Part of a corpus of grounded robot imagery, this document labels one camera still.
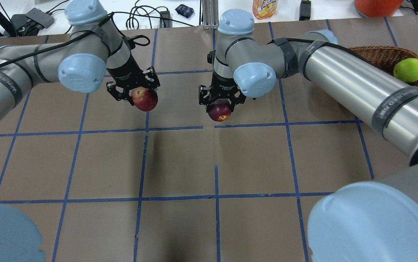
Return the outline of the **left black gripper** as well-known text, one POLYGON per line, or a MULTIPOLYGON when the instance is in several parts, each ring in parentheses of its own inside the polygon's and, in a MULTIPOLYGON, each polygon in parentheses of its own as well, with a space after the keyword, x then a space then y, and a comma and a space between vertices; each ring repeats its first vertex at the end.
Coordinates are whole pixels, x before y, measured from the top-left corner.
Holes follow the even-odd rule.
POLYGON ((113 81, 106 83, 106 89, 116 101, 134 104, 130 92, 139 87, 147 88, 152 96, 158 97, 156 89, 160 87, 160 81, 154 67, 142 70, 132 55, 124 65, 107 71, 113 81))

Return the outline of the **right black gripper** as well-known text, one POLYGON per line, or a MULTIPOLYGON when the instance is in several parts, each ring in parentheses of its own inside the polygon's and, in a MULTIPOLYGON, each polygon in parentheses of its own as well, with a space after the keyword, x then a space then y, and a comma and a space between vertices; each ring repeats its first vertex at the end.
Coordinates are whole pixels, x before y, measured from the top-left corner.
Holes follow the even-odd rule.
POLYGON ((209 86, 199 85, 199 105, 209 109, 218 100, 228 100, 229 108, 233 110, 235 106, 245 103, 246 96, 233 78, 224 78, 213 72, 209 86))

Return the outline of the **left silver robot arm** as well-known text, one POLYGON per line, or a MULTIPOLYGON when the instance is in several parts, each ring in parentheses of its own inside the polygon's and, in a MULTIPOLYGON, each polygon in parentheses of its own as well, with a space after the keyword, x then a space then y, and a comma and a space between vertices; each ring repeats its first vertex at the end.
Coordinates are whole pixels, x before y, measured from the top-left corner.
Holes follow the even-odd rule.
MULTIPOLYGON (((160 86, 153 67, 142 70, 132 55, 134 39, 116 27, 113 13, 98 0, 71 0, 65 16, 72 26, 66 43, 0 47, 0 121, 41 83, 60 82, 71 91, 97 91, 106 74, 114 99, 135 105, 131 91, 160 86)), ((20 210, 0 203, 0 262, 44 262, 36 224, 20 210)))

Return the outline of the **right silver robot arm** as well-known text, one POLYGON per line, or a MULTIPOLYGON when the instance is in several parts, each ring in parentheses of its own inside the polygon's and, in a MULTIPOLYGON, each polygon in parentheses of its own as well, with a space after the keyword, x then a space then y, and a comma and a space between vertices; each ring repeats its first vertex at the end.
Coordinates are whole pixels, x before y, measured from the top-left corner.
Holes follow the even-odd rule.
POLYGON ((211 85, 198 88, 211 118, 300 73, 410 157, 397 174, 349 184, 315 204, 307 224, 312 260, 418 262, 418 87, 339 46, 330 30, 259 46, 253 17, 240 9, 225 11, 217 30, 211 85))

